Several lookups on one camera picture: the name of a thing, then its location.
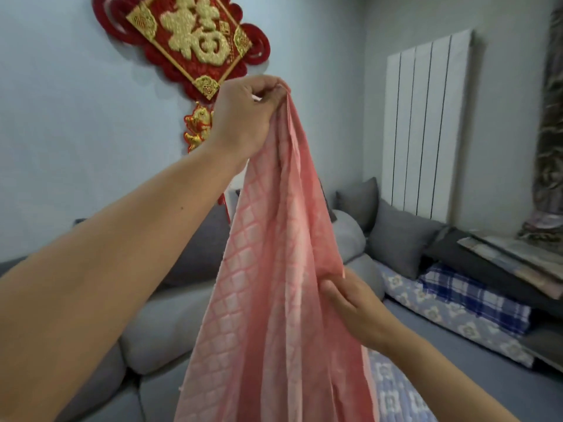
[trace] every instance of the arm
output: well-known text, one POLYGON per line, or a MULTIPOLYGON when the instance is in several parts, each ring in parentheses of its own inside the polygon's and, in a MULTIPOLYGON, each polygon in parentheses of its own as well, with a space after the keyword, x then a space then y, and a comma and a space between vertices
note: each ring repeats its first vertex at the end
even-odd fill
POLYGON ((264 143, 279 84, 225 83, 201 148, 2 278, 0 420, 50 421, 73 397, 264 143))
POLYGON ((518 422, 429 342, 404 326, 353 271, 321 282, 342 321, 362 344, 386 355, 440 422, 518 422))

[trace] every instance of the pink cloth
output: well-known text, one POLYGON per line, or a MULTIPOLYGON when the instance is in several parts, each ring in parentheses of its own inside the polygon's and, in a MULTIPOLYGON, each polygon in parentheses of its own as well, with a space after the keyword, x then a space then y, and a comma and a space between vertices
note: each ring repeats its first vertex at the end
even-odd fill
POLYGON ((288 97, 248 164, 175 422, 377 422, 367 350, 319 294, 342 272, 288 97))

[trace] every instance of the hand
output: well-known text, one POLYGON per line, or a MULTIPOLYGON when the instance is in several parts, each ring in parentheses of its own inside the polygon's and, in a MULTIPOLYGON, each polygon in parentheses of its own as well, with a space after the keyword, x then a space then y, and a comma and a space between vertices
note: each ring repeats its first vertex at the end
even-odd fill
POLYGON ((221 85, 208 140, 228 151, 237 170, 264 145, 270 118, 285 100, 287 89, 281 78, 270 75, 232 79, 221 85), (262 100, 257 102, 252 95, 262 100))
POLYGON ((383 305, 371 288, 357 274, 345 268, 345 278, 329 277, 320 283, 344 325, 363 346, 390 354, 413 334, 383 305))

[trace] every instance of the blue and white patterned fabric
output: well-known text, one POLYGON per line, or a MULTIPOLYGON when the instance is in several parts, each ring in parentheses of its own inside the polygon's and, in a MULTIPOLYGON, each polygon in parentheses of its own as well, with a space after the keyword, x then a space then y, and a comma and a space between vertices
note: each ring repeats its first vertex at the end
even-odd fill
POLYGON ((405 308, 526 367, 534 363, 534 357, 524 350, 518 339, 501 330, 496 323, 476 316, 460 304, 446 303, 425 291, 418 281, 376 263, 385 282, 385 293, 405 308))
POLYGON ((530 327, 531 307, 501 296, 443 263, 432 265, 418 280, 426 293, 447 303, 460 304, 515 337, 522 336, 530 327))
POLYGON ((420 394, 387 357, 369 352, 376 382, 380 422, 435 422, 420 394))

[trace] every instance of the pink towel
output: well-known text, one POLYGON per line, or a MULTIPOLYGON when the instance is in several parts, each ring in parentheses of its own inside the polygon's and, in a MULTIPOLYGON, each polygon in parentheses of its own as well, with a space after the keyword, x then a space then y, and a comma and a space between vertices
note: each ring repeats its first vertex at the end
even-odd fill
POLYGON ((377 422, 367 350, 319 294, 342 272, 288 96, 248 164, 175 422, 377 422))

